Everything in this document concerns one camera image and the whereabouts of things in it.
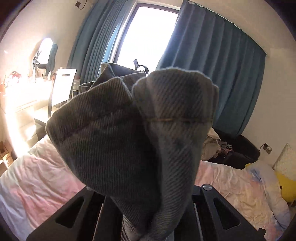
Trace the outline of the grey denim jeans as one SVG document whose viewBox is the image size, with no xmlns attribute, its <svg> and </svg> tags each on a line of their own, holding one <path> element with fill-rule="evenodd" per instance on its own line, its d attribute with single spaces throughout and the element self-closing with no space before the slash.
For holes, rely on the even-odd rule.
<svg viewBox="0 0 296 241">
<path fill-rule="evenodd" d="M 72 173 L 113 200 L 130 240 L 165 240 L 191 199 L 218 99 L 199 71 L 103 63 L 46 132 Z"/>
</svg>

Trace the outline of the pastel tie-dye duvet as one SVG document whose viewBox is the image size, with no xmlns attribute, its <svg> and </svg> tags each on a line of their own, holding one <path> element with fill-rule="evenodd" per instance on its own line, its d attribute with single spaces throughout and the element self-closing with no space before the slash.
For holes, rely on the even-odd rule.
<svg viewBox="0 0 296 241">
<path fill-rule="evenodd" d="M 266 230 L 266 240 L 277 240 L 285 231 L 263 186 L 245 168 L 201 161 L 195 184 L 212 185 L 256 229 Z M 25 240 L 83 187 L 44 137 L 1 175 L 1 215 L 16 238 Z"/>
</svg>

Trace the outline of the pastel pillow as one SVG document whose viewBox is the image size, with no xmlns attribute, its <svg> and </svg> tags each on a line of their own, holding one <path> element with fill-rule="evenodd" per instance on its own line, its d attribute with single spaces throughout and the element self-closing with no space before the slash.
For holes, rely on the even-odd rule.
<svg viewBox="0 0 296 241">
<path fill-rule="evenodd" d="M 269 208 L 282 229 L 287 229 L 290 224 L 290 211 L 287 202 L 281 195 L 280 183 L 275 171 L 264 161 L 247 164 L 245 170 L 251 173 L 256 181 L 264 188 Z"/>
</svg>

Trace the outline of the cream puffer jacket pile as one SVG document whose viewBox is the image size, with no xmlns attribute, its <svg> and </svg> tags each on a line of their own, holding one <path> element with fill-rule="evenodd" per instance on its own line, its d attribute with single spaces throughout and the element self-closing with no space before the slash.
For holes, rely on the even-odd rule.
<svg viewBox="0 0 296 241">
<path fill-rule="evenodd" d="M 213 128 L 210 128 L 203 142 L 201 160 L 208 161 L 211 158 L 216 158 L 221 151 L 220 143 L 219 135 Z"/>
</svg>

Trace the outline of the yellow plush toy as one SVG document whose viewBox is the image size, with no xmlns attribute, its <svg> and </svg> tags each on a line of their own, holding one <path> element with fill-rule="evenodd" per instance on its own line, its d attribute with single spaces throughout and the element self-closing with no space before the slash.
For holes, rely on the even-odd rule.
<svg viewBox="0 0 296 241">
<path fill-rule="evenodd" d="M 295 202 L 295 181 L 274 171 L 271 166 L 263 161 L 246 164 L 245 169 L 262 183 L 269 201 L 281 195 L 288 204 L 291 205 Z"/>
</svg>

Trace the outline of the white quilted headboard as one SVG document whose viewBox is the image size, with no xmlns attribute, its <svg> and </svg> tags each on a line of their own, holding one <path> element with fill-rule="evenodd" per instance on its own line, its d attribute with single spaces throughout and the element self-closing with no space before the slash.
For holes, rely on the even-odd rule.
<svg viewBox="0 0 296 241">
<path fill-rule="evenodd" d="M 296 154 L 288 143 L 274 163 L 273 169 L 290 180 L 296 180 Z"/>
</svg>

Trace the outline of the cardboard box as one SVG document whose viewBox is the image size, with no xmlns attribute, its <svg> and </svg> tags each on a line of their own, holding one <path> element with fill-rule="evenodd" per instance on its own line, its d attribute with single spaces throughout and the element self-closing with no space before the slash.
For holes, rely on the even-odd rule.
<svg viewBox="0 0 296 241">
<path fill-rule="evenodd" d="M 1 146 L 1 165 L 4 166 L 6 169 L 10 168 L 11 164 L 13 163 L 14 159 L 12 156 L 13 148 L 11 147 L 9 142 L 0 143 Z"/>
</svg>

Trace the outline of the white chair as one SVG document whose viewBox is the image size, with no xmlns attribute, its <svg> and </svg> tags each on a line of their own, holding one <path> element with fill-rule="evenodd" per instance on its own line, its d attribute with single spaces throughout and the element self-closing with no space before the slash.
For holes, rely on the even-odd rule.
<svg viewBox="0 0 296 241">
<path fill-rule="evenodd" d="M 52 107 L 68 101 L 72 94 L 76 69 L 60 68 L 55 73 L 53 89 L 48 103 L 48 117 L 52 115 Z"/>
</svg>

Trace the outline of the white dresser desk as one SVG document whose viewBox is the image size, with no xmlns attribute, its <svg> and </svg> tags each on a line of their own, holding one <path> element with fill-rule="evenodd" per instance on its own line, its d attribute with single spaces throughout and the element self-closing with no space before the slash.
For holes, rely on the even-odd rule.
<svg viewBox="0 0 296 241">
<path fill-rule="evenodd" d="M 52 85 L 52 81 L 37 78 L 1 86 L 4 136 L 16 152 L 30 148 L 30 141 L 36 134 L 33 127 L 35 111 L 47 105 Z"/>
</svg>

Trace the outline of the silver tripod stand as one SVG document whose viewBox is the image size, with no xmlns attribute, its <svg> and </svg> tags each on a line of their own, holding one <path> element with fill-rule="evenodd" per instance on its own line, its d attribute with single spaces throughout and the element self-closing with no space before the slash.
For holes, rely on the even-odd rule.
<svg viewBox="0 0 296 241">
<path fill-rule="evenodd" d="M 135 70 L 138 70 L 138 68 L 141 68 L 142 67 L 144 69 L 144 72 L 146 74 L 149 74 L 149 69 L 147 68 L 147 66 L 145 66 L 145 65 L 139 65 L 137 59 L 133 60 L 133 63 L 134 63 L 134 69 Z"/>
</svg>

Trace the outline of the vanity mirror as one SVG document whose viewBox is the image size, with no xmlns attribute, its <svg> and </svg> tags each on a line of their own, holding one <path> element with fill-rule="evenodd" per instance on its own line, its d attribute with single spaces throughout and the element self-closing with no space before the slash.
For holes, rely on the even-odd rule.
<svg viewBox="0 0 296 241">
<path fill-rule="evenodd" d="M 41 41 L 39 49 L 32 60 L 34 77 L 48 77 L 54 71 L 58 45 L 51 38 Z"/>
</svg>

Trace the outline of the left teal curtain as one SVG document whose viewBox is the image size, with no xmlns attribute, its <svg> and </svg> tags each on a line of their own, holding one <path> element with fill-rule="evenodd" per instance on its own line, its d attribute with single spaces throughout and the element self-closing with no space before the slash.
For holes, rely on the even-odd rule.
<svg viewBox="0 0 296 241">
<path fill-rule="evenodd" d="M 115 39 L 134 1 L 97 1 L 84 19 L 68 60 L 80 83 L 95 81 L 111 56 Z"/>
</svg>

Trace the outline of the teal curtain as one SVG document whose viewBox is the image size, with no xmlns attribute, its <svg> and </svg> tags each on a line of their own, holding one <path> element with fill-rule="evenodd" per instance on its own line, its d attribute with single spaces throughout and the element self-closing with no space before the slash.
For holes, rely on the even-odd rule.
<svg viewBox="0 0 296 241">
<path fill-rule="evenodd" d="M 115 39 L 134 1 L 97 1 L 84 19 L 68 60 L 80 83 L 95 81 L 111 56 Z"/>
<path fill-rule="evenodd" d="M 266 53 L 235 24 L 208 8 L 183 1 L 157 68 L 198 70 L 219 87 L 213 128 L 241 135 L 262 85 Z"/>
</svg>

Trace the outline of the right teal curtain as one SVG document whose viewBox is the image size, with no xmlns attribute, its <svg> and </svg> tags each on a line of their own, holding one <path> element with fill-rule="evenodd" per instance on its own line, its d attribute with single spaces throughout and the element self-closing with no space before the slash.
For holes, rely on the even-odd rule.
<svg viewBox="0 0 296 241">
<path fill-rule="evenodd" d="M 213 128 L 241 135 L 262 85 L 266 53 L 235 24 L 208 8 L 183 1 L 157 68 L 198 70 L 219 87 Z"/>
</svg>

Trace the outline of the wall power socket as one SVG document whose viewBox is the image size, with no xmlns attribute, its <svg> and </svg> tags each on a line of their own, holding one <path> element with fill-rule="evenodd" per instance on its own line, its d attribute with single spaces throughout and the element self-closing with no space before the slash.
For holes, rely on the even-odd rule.
<svg viewBox="0 0 296 241">
<path fill-rule="evenodd" d="M 262 152 L 262 151 L 265 151 L 268 155 L 271 153 L 273 149 L 267 144 L 267 143 L 264 143 L 263 145 L 260 146 L 259 148 L 259 151 Z"/>
</svg>

